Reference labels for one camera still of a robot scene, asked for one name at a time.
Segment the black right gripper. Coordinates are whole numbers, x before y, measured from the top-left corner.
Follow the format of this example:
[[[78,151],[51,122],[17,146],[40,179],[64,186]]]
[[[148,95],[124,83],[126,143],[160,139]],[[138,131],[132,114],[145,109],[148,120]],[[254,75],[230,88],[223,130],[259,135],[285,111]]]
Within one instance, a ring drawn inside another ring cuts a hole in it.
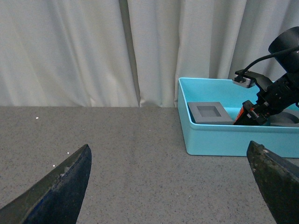
[[[256,104],[249,110],[251,125],[262,125],[268,117],[281,113],[292,104],[299,103],[299,74],[285,73],[275,82],[260,84]]]

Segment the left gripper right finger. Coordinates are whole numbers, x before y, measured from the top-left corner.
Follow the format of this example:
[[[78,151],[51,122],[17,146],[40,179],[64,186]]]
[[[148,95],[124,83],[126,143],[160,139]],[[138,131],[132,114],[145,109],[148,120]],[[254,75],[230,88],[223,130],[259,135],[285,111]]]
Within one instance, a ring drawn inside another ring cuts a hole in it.
[[[299,167],[254,141],[247,159],[261,195],[277,224],[299,222]]]

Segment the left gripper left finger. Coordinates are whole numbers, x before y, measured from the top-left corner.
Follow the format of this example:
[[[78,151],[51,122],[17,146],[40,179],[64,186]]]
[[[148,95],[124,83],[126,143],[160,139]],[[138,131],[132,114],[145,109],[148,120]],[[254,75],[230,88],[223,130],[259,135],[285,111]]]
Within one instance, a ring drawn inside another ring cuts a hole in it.
[[[83,145],[22,195],[0,210],[2,224],[76,223],[92,164]]]

